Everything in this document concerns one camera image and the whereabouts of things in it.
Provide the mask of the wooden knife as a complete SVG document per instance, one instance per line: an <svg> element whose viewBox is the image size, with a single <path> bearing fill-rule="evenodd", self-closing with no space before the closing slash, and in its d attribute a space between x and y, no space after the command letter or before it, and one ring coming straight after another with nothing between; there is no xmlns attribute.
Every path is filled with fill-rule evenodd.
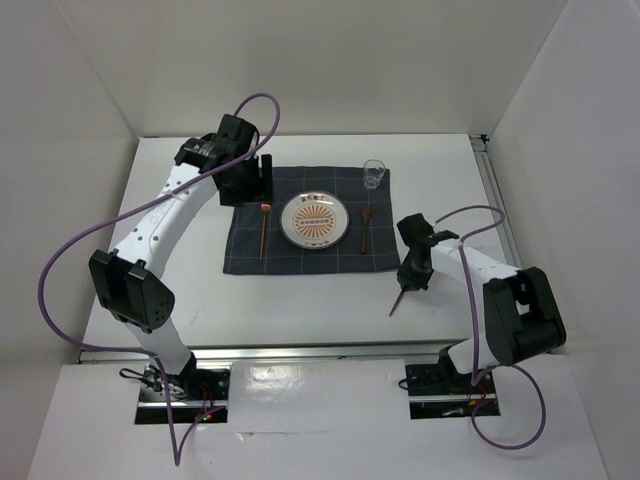
<svg viewBox="0 0 640 480"><path fill-rule="evenodd" d="M405 293L406 293L406 289L405 288L401 288L400 292L398 293L398 296L396 297L396 299L395 299L395 301L394 301L394 303L393 303L393 305L392 305L392 307L391 307L391 309L389 311L389 314L388 314L389 317L393 317L393 315L397 311L397 309L399 307L399 304L401 303Z"/></svg>

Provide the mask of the copper fork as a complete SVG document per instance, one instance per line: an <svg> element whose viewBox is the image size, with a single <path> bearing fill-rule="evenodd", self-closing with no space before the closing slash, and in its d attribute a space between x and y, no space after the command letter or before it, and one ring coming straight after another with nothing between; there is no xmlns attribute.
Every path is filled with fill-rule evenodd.
<svg viewBox="0 0 640 480"><path fill-rule="evenodd" d="M263 261L265 257L266 240L267 240L267 234L269 230L269 217L270 217L271 210L272 210L272 205L270 203L263 202L261 204L262 226L261 226L261 238L260 238L260 250L259 250L260 261Z"/></svg>

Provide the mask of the orange patterned dinner plate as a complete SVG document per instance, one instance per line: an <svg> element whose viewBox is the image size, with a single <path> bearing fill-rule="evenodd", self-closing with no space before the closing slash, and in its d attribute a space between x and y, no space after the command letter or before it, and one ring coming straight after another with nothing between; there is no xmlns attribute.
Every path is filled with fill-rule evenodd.
<svg viewBox="0 0 640 480"><path fill-rule="evenodd" d="M284 237L307 250L336 245L347 233L349 224L346 206L333 194L323 191L295 195L279 214L279 227Z"/></svg>

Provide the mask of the wooden spoon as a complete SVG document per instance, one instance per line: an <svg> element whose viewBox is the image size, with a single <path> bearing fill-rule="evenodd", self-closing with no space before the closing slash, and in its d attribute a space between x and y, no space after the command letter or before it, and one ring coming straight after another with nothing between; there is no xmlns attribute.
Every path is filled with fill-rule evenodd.
<svg viewBox="0 0 640 480"><path fill-rule="evenodd" d="M371 218L373 215L373 207L370 204L366 204L361 209L361 215L363 219L363 231L361 237L361 253L367 253L367 244L368 244L368 228L371 222Z"/></svg>

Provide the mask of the dark grey checked cloth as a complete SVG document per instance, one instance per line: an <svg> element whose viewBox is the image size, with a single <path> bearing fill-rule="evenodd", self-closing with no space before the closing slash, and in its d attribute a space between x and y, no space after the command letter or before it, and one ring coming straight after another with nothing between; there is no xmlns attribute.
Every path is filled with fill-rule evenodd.
<svg viewBox="0 0 640 480"><path fill-rule="evenodd" d="M262 212L258 203L233 211L224 255L223 272L229 275L319 275L374 273L395 270L400 264L391 202L391 173L387 171L375 190L363 184L357 167L293 166L273 169L274 203L263 261L259 260ZM307 250L290 243L279 227L284 204L295 195L323 191L336 196L347 208L349 229L329 248ZM361 253L364 205L373 207L368 228L367 253Z"/></svg>

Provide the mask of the clear drinking glass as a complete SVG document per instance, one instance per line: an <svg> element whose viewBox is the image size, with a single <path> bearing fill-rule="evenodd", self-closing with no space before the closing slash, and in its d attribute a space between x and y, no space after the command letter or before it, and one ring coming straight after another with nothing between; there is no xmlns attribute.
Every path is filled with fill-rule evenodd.
<svg viewBox="0 0 640 480"><path fill-rule="evenodd" d="M378 159L369 159L363 165L363 184L367 190L379 187L386 173L385 164Z"/></svg>

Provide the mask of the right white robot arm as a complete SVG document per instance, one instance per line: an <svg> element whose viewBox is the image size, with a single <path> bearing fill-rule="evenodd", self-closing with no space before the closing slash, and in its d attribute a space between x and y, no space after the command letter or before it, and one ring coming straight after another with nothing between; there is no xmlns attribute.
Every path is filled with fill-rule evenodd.
<svg viewBox="0 0 640 480"><path fill-rule="evenodd" d="M448 392L497 366L513 366L566 343L567 333L549 280L537 267L518 269L467 247L459 235L437 231L420 213L397 224L408 253L397 271L403 294L427 290L434 274L467 287L472 336L438 354L432 377Z"/></svg>

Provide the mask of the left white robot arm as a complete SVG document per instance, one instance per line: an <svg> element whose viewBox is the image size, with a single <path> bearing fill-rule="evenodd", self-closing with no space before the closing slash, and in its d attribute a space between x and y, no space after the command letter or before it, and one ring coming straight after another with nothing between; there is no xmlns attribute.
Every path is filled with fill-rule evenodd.
<svg viewBox="0 0 640 480"><path fill-rule="evenodd" d="M100 305L152 352L154 366L165 369L163 389L176 399L200 393L211 378L175 328L175 296L162 276L180 238L214 196L223 206L271 198L271 158L250 152L258 140L253 124L229 114L216 132L188 139L161 192L166 201L149 209L111 252L97 250L89 260Z"/></svg>

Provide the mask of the aluminium rail front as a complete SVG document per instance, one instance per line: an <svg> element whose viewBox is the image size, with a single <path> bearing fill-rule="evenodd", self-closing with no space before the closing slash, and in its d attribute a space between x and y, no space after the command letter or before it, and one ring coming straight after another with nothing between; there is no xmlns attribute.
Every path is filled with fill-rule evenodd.
<svg viewBox="0 0 640 480"><path fill-rule="evenodd" d="M299 359L343 359L374 357L411 357L437 355L453 340L407 341L373 343L300 344L284 346L231 346L219 348L193 348L201 361L258 361Z"/></svg>

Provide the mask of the aluminium rail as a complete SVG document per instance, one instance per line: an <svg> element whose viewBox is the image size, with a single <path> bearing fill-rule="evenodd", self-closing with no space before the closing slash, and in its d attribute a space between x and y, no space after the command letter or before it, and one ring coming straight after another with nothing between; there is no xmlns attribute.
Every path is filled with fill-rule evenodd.
<svg viewBox="0 0 640 480"><path fill-rule="evenodd" d="M374 357L411 357L437 355L453 340L407 341L373 343L300 344L284 346L231 346L219 348L193 348L201 361L258 361L299 359L343 359Z"/></svg>
<svg viewBox="0 0 640 480"><path fill-rule="evenodd" d="M489 156L489 137L486 134L472 134L469 136L469 140L488 202L504 214L504 221L497 230L505 257L511 264L521 266L521 257L507 215L507 208Z"/></svg>

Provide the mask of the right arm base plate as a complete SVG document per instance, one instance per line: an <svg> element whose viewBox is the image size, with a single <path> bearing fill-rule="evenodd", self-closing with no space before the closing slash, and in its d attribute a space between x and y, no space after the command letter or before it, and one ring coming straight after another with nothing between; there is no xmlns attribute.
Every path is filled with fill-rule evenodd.
<svg viewBox="0 0 640 480"><path fill-rule="evenodd" d="M471 375L445 380L435 364L409 364L398 387L408 394L412 420L471 417L477 406L478 416L501 415L491 374L472 386Z"/></svg>

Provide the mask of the aluminium rail right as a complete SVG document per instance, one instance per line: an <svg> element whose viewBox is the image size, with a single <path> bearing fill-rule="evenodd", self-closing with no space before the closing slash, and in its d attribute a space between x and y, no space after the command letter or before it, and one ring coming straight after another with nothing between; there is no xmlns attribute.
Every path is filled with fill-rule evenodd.
<svg viewBox="0 0 640 480"><path fill-rule="evenodd" d="M488 202L504 214L504 221L497 230L505 257L511 264L521 266L521 257L507 215L507 208L489 156L489 137L486 134L472 134L469 136L469 140Z"/></svg>

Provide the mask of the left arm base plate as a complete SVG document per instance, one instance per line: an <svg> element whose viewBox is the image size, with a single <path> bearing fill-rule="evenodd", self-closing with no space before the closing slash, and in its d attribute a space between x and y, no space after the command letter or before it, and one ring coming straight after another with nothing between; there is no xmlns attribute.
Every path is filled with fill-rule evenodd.
<svg viewBox="0 0 640 480"><path fill-rule="evenodd" d="M203 380L184 390L174 383L169 384L171 410L175 424L191 424L200 415L206 414L202 423L226 423L231 380L229 367L205 369ZM134 423L136 425L167 425L166 390L161 382L159 370L146 365L142 372L133 371L133 378L140 382Z"/></svg>

